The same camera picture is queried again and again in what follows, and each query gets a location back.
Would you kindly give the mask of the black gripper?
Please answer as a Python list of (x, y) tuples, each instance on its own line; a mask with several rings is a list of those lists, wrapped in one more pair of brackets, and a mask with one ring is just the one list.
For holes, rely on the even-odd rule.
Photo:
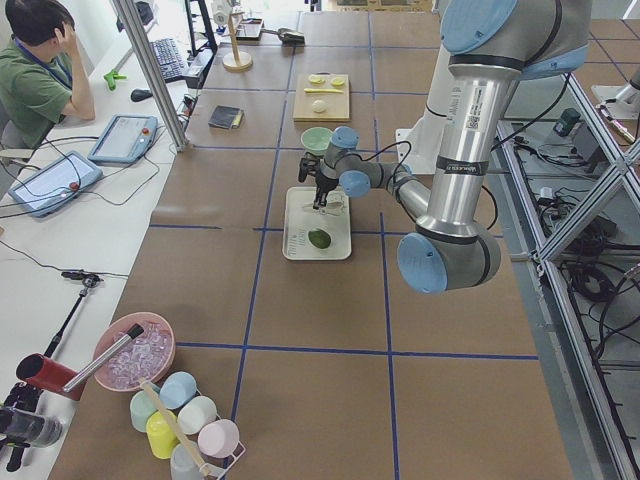
[(315, 182), (316, 194), (312, 207), (314, 210), (321, 210), (327, 206), (328, 194), (338, 186), (338, 180), (327, 177), (323, 172), (317, 171)]

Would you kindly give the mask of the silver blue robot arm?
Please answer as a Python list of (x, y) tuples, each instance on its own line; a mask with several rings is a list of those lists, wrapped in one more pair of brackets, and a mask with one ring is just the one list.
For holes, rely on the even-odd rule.
[(589, 1), (453, 1), (441, 23), (452, 83), (446, 97), (435, 176), (426, 187), (401, 163), (373, 163), (356, 152), (355, 130), (339, 127), (317, 160), (313, 207), (342, 188), (361, 197), (383, 188), (414, 220), (397, 261), (414, 290), (435, 294), (489, 281), (500, 266), (496, 240), (474, 218), (497, 124), (521, 81), (569, 73), (585, 61)]

